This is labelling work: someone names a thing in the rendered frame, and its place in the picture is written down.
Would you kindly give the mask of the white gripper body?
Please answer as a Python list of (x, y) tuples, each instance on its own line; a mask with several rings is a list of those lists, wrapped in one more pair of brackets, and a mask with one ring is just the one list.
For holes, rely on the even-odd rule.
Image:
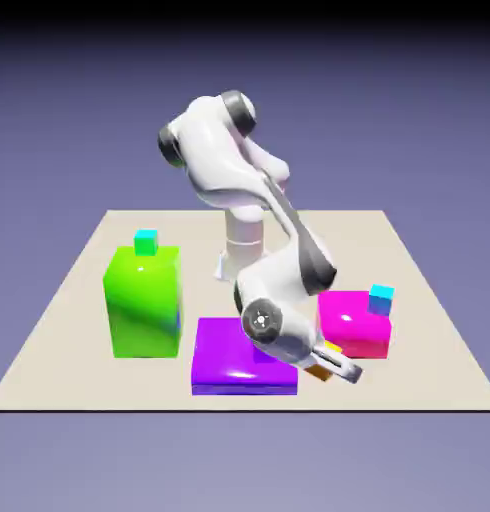
[(362, 375), (363, 369), (360, 366), (342, 353), (326, 348), (325, 345), (314, 346), (311, 356), (314, 362), (310, 366), (319, 364), (330, 370), (333, 375), (352, 384), (356, 384)]

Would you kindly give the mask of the small orange cube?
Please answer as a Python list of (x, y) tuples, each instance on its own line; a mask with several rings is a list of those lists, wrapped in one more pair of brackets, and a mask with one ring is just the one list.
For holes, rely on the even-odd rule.
[[(339, 352), (339, 353), (343, 352), (342, 347), (335, 345), (329, 341), (325, 342), (325, 347), (330, 350), (333, 350), (335, 352)], [(319, 364), (314, 364), (313, 366), (307, 367), (304, 369), (304, 371), (323, 382), (327, 381), (328, 379), (330, 379), (333, 376), (333, 373), (330, 370), (326, 369), (325, 367), (323, 367)]]

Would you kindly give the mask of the small blue cube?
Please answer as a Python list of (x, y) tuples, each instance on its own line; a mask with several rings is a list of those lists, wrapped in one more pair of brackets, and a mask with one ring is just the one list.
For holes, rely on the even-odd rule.
[(391, 312), (395, 289), (390, 286), (373, 284), (368, 297), (368, 312), (388, 317)]

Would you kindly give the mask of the small cyan cube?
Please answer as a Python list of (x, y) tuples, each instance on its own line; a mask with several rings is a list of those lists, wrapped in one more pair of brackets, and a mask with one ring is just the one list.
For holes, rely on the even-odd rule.
[(156, 255), (158, 251), (158, 232), (156, 229), (138, 229), (133, 241), (136, 256)]

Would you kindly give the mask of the large pink box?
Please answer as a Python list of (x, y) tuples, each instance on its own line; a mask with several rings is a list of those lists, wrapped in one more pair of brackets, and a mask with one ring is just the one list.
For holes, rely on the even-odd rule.
[(389, 316), (368, 312), (369, 291), (327, 291), (318, 296), (317, 319), (323, 337), (353, 359), (386, 359), (392, 325)]

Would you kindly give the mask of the large purple box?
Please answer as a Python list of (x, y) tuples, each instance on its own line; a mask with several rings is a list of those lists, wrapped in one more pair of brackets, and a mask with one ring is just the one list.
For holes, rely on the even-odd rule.
[(194, 395), (295, 395), (298, 371), (257, 349), (237, 317), (198, 320), (191, 364)]

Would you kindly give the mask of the large green box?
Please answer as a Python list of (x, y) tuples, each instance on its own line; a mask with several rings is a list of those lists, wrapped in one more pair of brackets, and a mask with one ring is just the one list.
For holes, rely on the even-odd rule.
[(180, 250), (161, 246), (137, 256), (117, 248), (103, 277), (113, 355), (175, 358), (182, 331)]

